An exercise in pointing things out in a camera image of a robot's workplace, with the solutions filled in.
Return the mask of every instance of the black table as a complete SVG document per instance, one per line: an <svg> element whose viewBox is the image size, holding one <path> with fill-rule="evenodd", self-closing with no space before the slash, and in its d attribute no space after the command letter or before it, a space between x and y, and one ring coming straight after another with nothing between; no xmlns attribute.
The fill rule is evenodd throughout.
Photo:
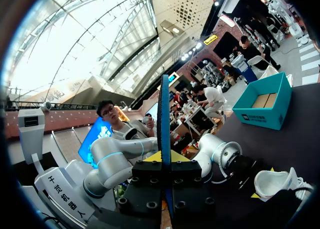
<svg viewBox="0 0 320 229"><path fill-rule="evenodd" d="M294 167L298 177L316 183L320 171L320 83L292 88L281 130L240 122L235 114L216 134L241 145L244 156L263 158L275 171Z"/></svg>
<svg viewBox="0 0 320 229"><path fill-rule="evenodd" d="M281 130L245 124L233 114L216 136L225 142L238 142L244 156L263 159L275 171L289 172L290 167L294 167L298 177L315 184L320 170L319 109L320 83L294 87ZM218 181L217 172L218 166L214 164L214 181ZM236 220L264 203L250 198L248 192L231 191L224 183L211 186L220 217ZM249 186L254 192L253 178Z"/></svg>

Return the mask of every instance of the ceiling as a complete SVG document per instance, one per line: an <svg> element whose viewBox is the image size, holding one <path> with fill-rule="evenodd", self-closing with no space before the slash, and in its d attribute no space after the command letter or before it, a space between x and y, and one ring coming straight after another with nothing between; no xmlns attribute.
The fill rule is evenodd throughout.
<svg viewBox="0 0 320 229"><path fill-rule="evenodd" d="M116 92L135 98L195 46L212 4L39 0L11 45L6 81L32 96L64 80L99 75ZM164 20L180 33L165 31Z"/></svg>

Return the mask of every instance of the teal cardboard box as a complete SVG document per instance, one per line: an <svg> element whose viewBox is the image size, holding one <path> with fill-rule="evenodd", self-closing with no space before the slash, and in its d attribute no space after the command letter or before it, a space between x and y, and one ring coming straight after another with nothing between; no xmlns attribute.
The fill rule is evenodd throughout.
<svg viewBox="0 0 320 229"><path fill-rule="evenodd" d="M287 114L291 92L286 74L281 72L251 82L232 110L243 123L280 130Z"/></svg>

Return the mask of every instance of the glass ceiling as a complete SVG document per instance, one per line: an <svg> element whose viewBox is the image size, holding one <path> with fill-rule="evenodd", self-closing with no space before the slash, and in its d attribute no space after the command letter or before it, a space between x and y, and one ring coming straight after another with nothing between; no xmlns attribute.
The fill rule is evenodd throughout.
<svg viewBox="0 0 320 229"><path fill-rule="evenodd" d="M33 28L16 38L6 74L21 95L91 75L130 93L160 49L150 0L41 0L32 10L26 21Z"/></svg>

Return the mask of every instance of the railing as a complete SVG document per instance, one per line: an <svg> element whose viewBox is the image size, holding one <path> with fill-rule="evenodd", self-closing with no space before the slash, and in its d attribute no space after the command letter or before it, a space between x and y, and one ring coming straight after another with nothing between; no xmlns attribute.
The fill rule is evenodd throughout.
<svg viewBox="0 0 320 229"><path fill-rule="evenodd" d="M7 101L1 107L4 107L6 112L19 111L20 109L37 109L42 106L43 102L35 101ZM86 104L67 104L67 103L51 103L52 111L58 110L95 110L96 105Z"/></svg>

